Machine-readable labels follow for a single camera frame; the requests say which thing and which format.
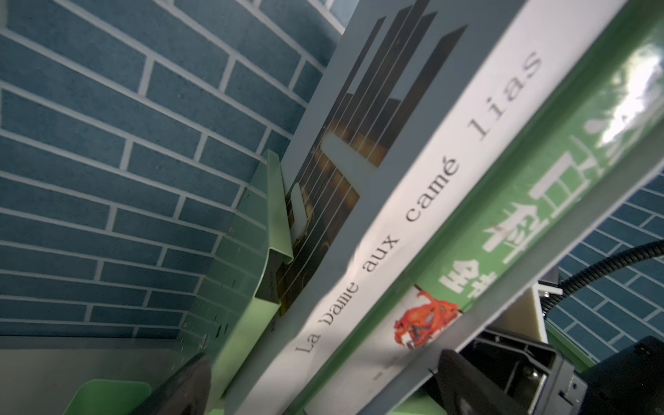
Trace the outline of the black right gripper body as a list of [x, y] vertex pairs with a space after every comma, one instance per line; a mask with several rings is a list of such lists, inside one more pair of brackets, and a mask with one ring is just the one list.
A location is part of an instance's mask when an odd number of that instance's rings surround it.
[[527, 414], [579, 414], [587, 392], [572, 363], [554, 347], [487, 329], [461, 356]]

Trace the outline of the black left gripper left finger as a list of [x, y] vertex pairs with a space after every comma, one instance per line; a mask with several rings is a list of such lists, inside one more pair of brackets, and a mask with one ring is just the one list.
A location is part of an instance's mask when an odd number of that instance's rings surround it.
[[131, 415], [204, 414], [211, 389], [211, 365], [197, 354], [150, 394]]

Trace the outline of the white paperback book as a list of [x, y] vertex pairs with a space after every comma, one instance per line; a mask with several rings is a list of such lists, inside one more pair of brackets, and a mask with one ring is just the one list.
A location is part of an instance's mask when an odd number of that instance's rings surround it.
[[226, 413], [292, 404], [623, 6], [357, 5], [285, 154], [293, 258]]

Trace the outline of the green nature encyclopedia book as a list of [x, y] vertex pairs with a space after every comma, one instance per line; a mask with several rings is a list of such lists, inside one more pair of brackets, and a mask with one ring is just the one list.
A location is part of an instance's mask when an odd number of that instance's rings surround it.
[[290, 414], [357, 414], [663, 121], [663, 4], [630, 1]]

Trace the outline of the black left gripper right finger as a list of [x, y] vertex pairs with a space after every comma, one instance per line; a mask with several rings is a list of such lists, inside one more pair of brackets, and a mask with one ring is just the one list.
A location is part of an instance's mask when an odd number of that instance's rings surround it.
[[514, 399], [454, 350], [439, 356], [436, 401], [447, 414], [527, 414]]

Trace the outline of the white red-lettered magazine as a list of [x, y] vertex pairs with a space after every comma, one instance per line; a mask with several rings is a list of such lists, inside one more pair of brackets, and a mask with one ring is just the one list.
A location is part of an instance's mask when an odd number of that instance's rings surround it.
[[658, 124], [601, 183], [529, 248], [458, 323], [414, 358], [361, 413], [389, 414], [394, 410], [437, 372], [443, 351], [460, 351], [467, 346], [662, 169], [663, 124]]

